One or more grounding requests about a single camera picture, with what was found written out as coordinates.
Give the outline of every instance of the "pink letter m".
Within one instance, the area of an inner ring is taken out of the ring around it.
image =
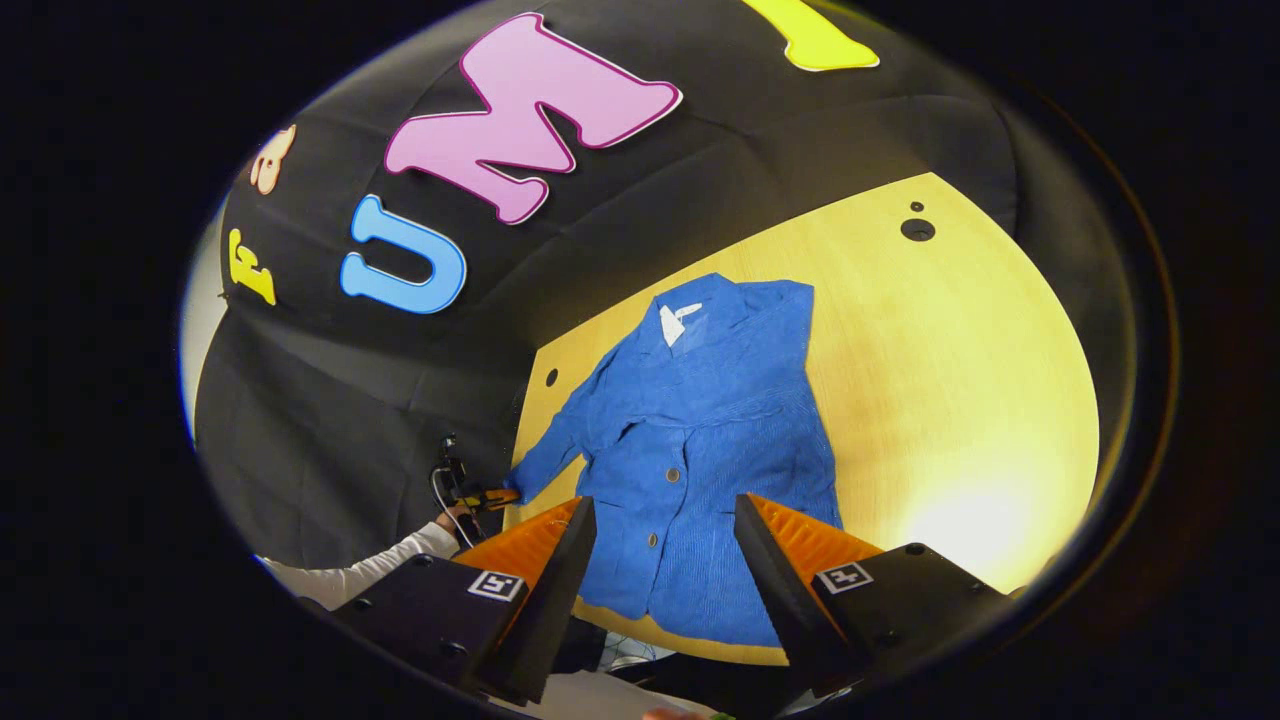
[[[567,117],[586,147],[622,142],[671,113],[681,92],[645,82],[543,28],[525,13],[489,31],[458,61],[488,110],[410,118],[387,146],[387,169],[416,168],[484,199],[498,219],[530,218],[549,192],[541,178],[515,179],[490,163],[568,173],[573,155],[543,105]]]

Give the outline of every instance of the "blue letter u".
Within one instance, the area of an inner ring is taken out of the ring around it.
[[[376,195],[366,195],[356,206],[351,237],[356,242],[376,237],[416,252],[431,263],[431,277],[422,283],[411,283],[370,268],[358,252],[351,252],[342,261],[338,275],[347,295],[365,295],[410,313],[439,313],[453,302],[467,279],[467,260],[453,241],[383,210],[383,201]]]

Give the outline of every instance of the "white sleeve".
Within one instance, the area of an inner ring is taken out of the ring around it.
[[[410,557],[425,552],[435,557],[452,557],[458,551],[458,541],[444,528],[428,523],[422,529],[402,539],[378,555],[361,560],[351,568],[335,570],[302,570],[282,565],[275,560],[257,560],[275,579],[296,596],[310,597],[325,610],[342,607],[353,597],[369,589],[388,573],[399,568]]]

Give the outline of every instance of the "yellow letter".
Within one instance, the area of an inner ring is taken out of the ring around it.
[[[800,0],[742,0],[787,38],[791,64],[810,72],[874,68],[879,58]]]
[[[261,295],[268,305],[275,305],[275,283],[271,282],[271,270],[266,268],[253,269],[257,265],[257,255],[241,245],[239,229],[237,228],[232,228],[228,251],[230,252],[232,282]]]

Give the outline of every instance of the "shirt sleeve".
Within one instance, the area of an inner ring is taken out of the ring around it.
[[[325,610],[337,610],[370,585],[399,568],[406,560],[419,553],[435,557],[452,557],[458,551],[458,541],[452,533],[435,523],[428,523],[422,529],[406,537],[390,548],[361,560],[351,568],[334,570],[303,570],[282,565],[275,560],[259,557],[276,582],[296,596],[310,597]]]
[[[550,427],[538,445],[529,448],[520,464],[503,479],[502,487],[520,492],[516,505],[526,505],[536,497],[586,450],[588,405],[600,392],[604,375],[617,354],[618,347],[614,347],[600,359],[591,375],[573,389],[561,411],[552,418]]]

